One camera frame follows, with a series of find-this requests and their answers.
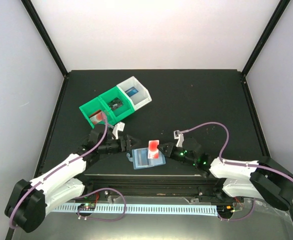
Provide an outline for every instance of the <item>white cable tray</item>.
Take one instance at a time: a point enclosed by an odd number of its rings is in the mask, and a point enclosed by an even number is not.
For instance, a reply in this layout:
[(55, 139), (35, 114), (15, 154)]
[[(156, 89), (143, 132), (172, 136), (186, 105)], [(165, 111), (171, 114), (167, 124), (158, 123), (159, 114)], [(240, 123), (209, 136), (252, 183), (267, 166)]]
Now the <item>white cable tray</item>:
[[(52, 212), (77, 213), (79, 205), (81, 203), (66, 202)], [(121, 214), (123, 210), (123, 204), (97, 203), (94, 210), (81, 210), (80, 213)], [(217, 207), (211, 205), (127, 204), (125, 213), (218, 216)]]

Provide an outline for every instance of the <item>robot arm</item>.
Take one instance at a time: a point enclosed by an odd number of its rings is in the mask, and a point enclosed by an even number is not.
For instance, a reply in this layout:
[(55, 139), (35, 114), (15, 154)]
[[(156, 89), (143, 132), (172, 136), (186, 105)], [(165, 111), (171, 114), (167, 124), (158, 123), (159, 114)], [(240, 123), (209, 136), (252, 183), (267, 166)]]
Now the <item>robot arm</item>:
[(223, 179), (219, 189), (229, 197), (250, 197), (263, 199), (274, 208), (287, 211), (293, 200), (293, 174), (270, 157), (253, 161), (213, 159), (206, 154), (194, 138), (184, 138), (174, 132), (177, 144), (173, 142), (158, 146), (166, 157), (195, 166), (204, 178)]
[(126, 135), (118, 136), (117, 131), (123, 131), (123, 123), (118, 123), (113, 132), (103, 139), (96, 150), (79, 158), (89, 151), (102, 138), (105, 126), (98, 124), (90, 132), (88, 139), (75, 153), (70, 154), (59, 165), (45, 174), (26, 181), (20, 180), (13, 188), (5, 215), (10, 217), (15, 207), (27, 191), (34, 188), (16, 210), (13, 221), (25, 232), (34, 231), (45, 217), (59, 205), (83, 195), (86, 191), (86, 177), (82, 174), (99, 159), (101, 154), (116, 154), (126, 152), (138, 143), (135, 138)]

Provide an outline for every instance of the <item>black metal frame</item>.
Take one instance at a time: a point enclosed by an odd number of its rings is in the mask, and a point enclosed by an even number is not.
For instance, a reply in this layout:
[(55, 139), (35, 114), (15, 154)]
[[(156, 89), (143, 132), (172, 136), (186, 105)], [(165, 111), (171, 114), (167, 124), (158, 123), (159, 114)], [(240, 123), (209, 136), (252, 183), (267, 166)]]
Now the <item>black metal frame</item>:
[[(46, 155), (48, 152), (48, 147), (50, 145), (50, 141), (52, 138), (52, 133), (55, 128), (55, 124), (57, 121), (59, 110), (60, 110), (60, 107), (61, 107), (61, 104), (63, 101), (63, 97), (64, 97), (64, 94), (66, 91), (66, 87), (68, 84), (68, 71), (67, 71), (66, 67), (64, 66), (64, 64), (63, 64), (63, 62), (62, 62), (62, 60), (61, 60), (61, 58), (55, 48), (53, 42), (51, 41), (51, 38), (50, 38), (48, 32), (46, 31), (39, 15), (37, 14), (37, 11), (34, 8), (31, 0), (21, 0), (21, 1), (24, 5), (25, 9), (27, 10), (28, 14), (30, 15), (35, 27), (37, 28), (38, 32), (40, 33), (43, 41), (45, 42), (48, 50), (50, 51), (52, 57), (54, 58), (57, 66), (59, 67), (62, 75), (64, 76), (64, 82), (63, 82), (63, 85), (62, 85), (62, 88), (61, 88), (61, 91), (60, 91), (60, 94), (59, 94), (59, 97), (58, 97), (58, 100), (57, 100), (57, 103), (56, 103), (56, 106), (54, 109), (54, 113), (52, 116), (52, 120), (51, 120), (51, 123), (49, 126), (47, 136), (45, 138), (45, 142), (44, 142), (44, 146), (43, 146), (40, 158), (39, 158), (38, 166), (36, 168), (36, 172), (35, 172), (35, 177), (36, 177), (39, 174), (41, 174), (41, 168), (45, 162), (45, 158), (46, 158)], [(250, 90), (249, 90), (249, 87), (247, 84), (246, 76), (248, 75), (254, 62), (258, 58), (261, 50), (263, 49), (265, 43), (267, 42), (268, 38), (270, 37), (273, 29), (277, 25), (279, 19), (281, 18), (282, 14), (285, 11), (286, 7), (288, 6), (289, 2), (290, 2), (290, 0), (280, 0), (279, 1), (273, 15), (271, 16), (271, 18), (270, 18), (268, 24), (266, 25), (261, 37), (258, 40), (253, 52), (251, 53), (247, 63), (245, 64), (245, 67), (243, 68), (243, 70), (241, 72), (241, 84), (243, 87), (243, 92), (245, 94), (247, 105), (248, 105), (249, 111), (251, 113), (253, 125), (255, 128), (256, 135), (258, 137), (261, 152), (264, 156), (270, 156), (270, 152), (268, 150), (268, 146), (267, 146), (267, 143), (266, 143), (266, 140), (265, 140), (265, 137), (264, 137), (261, 125), (260, 125), (260, 121), (259, 121), (256, 109), (255, 109), (255, 106), (254, 106), (254, 103), (252, 100), (252, 96), (251, 96), (251, 93), (250, 93)], [(290, 212), (290, 215), (291, 215), (291, 218), (293, 221), (293, 204), (292, 204), (289, 212)], [(12, 235), (13, 235), (13, 230), (10, 229), (7, 233), (6, 239), (11, 239)]]
[(54, 46), (53, 42), (51, 41), (51, 38), (43, 25), (35, 7), (33, 6), (31, 0), (21, 0), (23, 3), (27, 13), (29, 14), (30, 18), (32, 19), (36, 29), (38, 30), (40, 36), (42, 37), (45, 45), (47, 46), (47, 49), (50, 51), (56, 65), (60, 69), (63, 77), (66, 77), (68, 75), (68, 71), (65, 67), (65, 65), (62, 62), (62, 59), (60, 58), (58, 51), (56, 50), (56, 47)]
[(283, 12), (287, 8), (289, 2), (290, 2), (290, 0), (280, 0), (280, 2), (278, 3), (276, 9), (274, 10), (270, 20), (268, 21), (268, 23), (262, 33), (261, 37), (257, 41), (257, 44), (256, 44), (255, 48), (253, 49), (251, 56), (249, 57), (248, 61), (246, 62), (245, 66), (242, 70), (242, 74), (244, 76), (248, 75), (250, 69), (252, 68), (253, 64), (257, 60), (262, 48), (264, 47), (268, 38), (270, 37), (273, 29), (276, 27)]

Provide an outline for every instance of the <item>blue object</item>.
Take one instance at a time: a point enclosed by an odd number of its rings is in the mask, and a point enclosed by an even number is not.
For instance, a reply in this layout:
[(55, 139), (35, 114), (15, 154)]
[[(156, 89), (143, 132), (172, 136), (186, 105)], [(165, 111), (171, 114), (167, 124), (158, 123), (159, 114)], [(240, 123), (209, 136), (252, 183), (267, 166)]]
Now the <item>blue object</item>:
[(137, 94), (139, 91), (133, 86), (130, 87), (128, 90), (125, 91), (126, 95), (132, 97), (134, 94)]
[(160, 166), (166, 164), (166, 157), (162, 152), (159, 151), (158, 158), (148, 158), (148, 148), (139, 148), (132, 150), (132, 157), (130, 153), (126, 154), (126, 157), (130, 162), (133, 162), (133, 168), (136, 169), (146, 169), (155, 166)]

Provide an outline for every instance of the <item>cable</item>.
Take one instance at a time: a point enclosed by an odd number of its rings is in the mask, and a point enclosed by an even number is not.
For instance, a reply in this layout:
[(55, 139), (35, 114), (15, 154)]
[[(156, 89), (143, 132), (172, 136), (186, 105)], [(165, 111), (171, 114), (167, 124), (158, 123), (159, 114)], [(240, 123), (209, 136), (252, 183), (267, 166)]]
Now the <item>cable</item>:
[(241, 205), (241, 207), (243, 207), (242, 202), (240, 202), (236, 196), (234, 197), (234, 199), (235, 199), (235, 201), (237, 201)]
[(83, 196), (75, 197), (74, 199), (82, 199), (82, 198), (84, 198), (84, 197), (87, 197), (87, 196), (90, 196), (90, 195), (92, 195), (92, 194), (98, 193), (98, 192), (100, 192), (100, 191), (105, 191), (105, 190), (109, 190), (109, 191), (116, 192), (116, 193), (119, 194), (119, 195), (121, 196), (121, 198), (123, 199), (124, 209), (123, 209), (123, 212), (121, 213), (121, 215), (118, 216), (117, 218), (114, 218), (114, 219), (104, 219), (104, 218), (88, 217), (88, 216), (84, 217), (84, 216), (81, 216), (81, 215), (80, 215), (80, 210), (83, 209), (83, 208), (80, 208), (80, 209), (78, 209), (78, 211), (77, 211), (77, 215), (78, 215), (79, 219), (80, 219), (80, 218), (84, 218), (84, 219), (91, 219), (91, 220), (97, 220), (97, 221), (102, 221), (102, 222), (115, 222), (115, 221), (118, 221), (118, 220), (120, 220), (120, 219), (122, 219), (122, 218), (124, 217), (124, 215), (125, 215), (125, 213), (126, 213), (126, 210), (127, 210), (127, 201), (126, 201), (125, 197), (122, 195), (122, 193), (119, 192), (119, 191), (116, 190), (116, 189), (113, 189), (113, 188), (110, 188), (110, 187), (104, 187), (104, 188), (100, 188), (100, 189), (98, 189), (98, 190), (92, 191), (92, 192), (90, 192), (90, 193), (88, 193), (88, 194), (85, 194), (85, 195), (83, 195)]
[[(106, 137), (107, 132), (108, 132), (108, 118), (107, 118), (107, 116), (106, 116), (106, 114), (105, 114), (104, 112), (102, 112), (102, 113), (103, 113), (103, 118), (104, 118), (103, 120), (104, 120), (104, 122), (105, 122), (105, 128), (104, 128), (104, 132), (103, 132), (103, 135), (102, 135), (101, 139), (100, 139), (100, 140), (97, 142), (97, 144), (96, 144), (94, 147), (92, 147), (89, 151), (87, 151), (87, 152), (83, 153), (82, 155), (77, 156), (76, 158), (70, 160), (70, 161), (68, 162), (69, 164), (71, 164), (71, 163), (75, 162), (76, 160), (81, 159), (81, 158), (85, 157), (86, 155), (90, 154), (91, 152), (93, 152), (95, 149), (97, 149), (97, 147), (102, 143), (103, 139)], [(50, 176), (52, 176), (54, 173), (56, 173), (56, 172), (59, 171), (60, 169), (64, 168), (65, 166), (67, 166), (66, 163), (63, 164), (63, 165), (61, 165), (61, 166), (59, 166), (57, 169), (53, 170), (52, 172), (50, 172), (47, 176), (45, 176), (45, 177), (43, 178), (43, 182), (44, 182), (45, 180), (47, 180)], [(37, 184), (35, 184), (34, 186), (32, 186), (32, 187), (31, 187), (31, 188), (30, 188), (30, 189), (29, 189), (29, 190), (28, 190), (28, 191), (27, 191), (27, 192), (21, 197), (21, 199), (17, 202), (17, 204), (15, 205), (15, 208), (13, 209), (13, 211), (12, 211), (12, 213), (11, 213), (11, 215), (10, 215), (9, 222), (8, 222), (9, 227), (10, 227), (11, 229), (17, 229), (17, 228), (18, 228), (18, 226), (14, 226), (14, 224), (13, 224), (13, 218), (14, 218), (14, 216), (16, 215), (17, 210), (19, 209), (19, 207), (20, 207), (20, 205), (22, 204), (22, 202), (27, 198), (27, 196), (28, 196), (28, 195), (29, 195), (34, 189), (36, 189), (37, 186), (39, 186), (39, 185), (42, 184), (43, 182), (39, 181)]]
[(99, 194), (96, 194), (94, 204), (97, 204), (98, 203), (99, 197), (100, 197), (100, 195)]
[(278, 175), (281, 175), (282, 177), (288, 179), (289, 181), (291, 181), (293, 183), (293, 178), (290, 177), (289, 175), (281, 172), (281, 171), (278, 171), (276, 169), (273, 169), (271, 167), (267, 167), (267, 166), (262, 166), (262, 165), (255, 165), (255, 164), (248, 164), (248, 163), (237, 163), (237, 162), (229, 162), (225, 159), (222, 158), (222, 153), (223, 151), (225, 150), (228, 142), (229, 142), (229, 131), (227, 129), (227, 127), (225, 125), (223, 125), (222, 123), (220, 122), (216, 122), (216, 121), (209, 121), (209, 122), (205, 122), (205, 123), (202, 123), (198, 126), (195, 126), (191, 129), (187, 129), (187, 130), (184, 130), (184, 131), (180, 131), (180, 133), (184, 134), (184, 133), (189, 133), (195, 129), (198, 129), (198, 128), (201, 128), (203, 126), (206, 126), (206, 125), (211, 125), (211, 124), (214, 124), (214, 125), (219, 125), (221, 127), (224, 128), (225, 132), (226, 132), (226, 140), (225, 140), (225, 143), (223, 145), (223, 147), (221, 148), (220, 150), (220, 153), (218, 155), (220, 161), (223, 163), (223, 164), (228, 164), (228, 165), (233, 165), (233, 166), (240, 166), (240, 167), (247, 167), (247, 168), (259, 168), (259, 169), (264, 169), (264, 170), (267, 170), (267, 171), (270, 171), (270, 172), (273, 172), (275, 174), (278, 174)]
[(221, 221), (238, 222), (238, 221), (242, 221), (242, 220), (247, 219), (248, 217), (250, 217), (253, 214), (253, 212), (255, 211), (255, 208), (256, 208), (256, 199), (253, 198), (252, 208), (251, 208), (250, 212), (247, 215), (245, 215), (243, 217), (240, 217), (240, 218), (237, 218), (237, 219), (222, 218), (220, 216), (220, 214), (217, 214), (217, 216), (219, 217), (219, 219), (221, 219)]

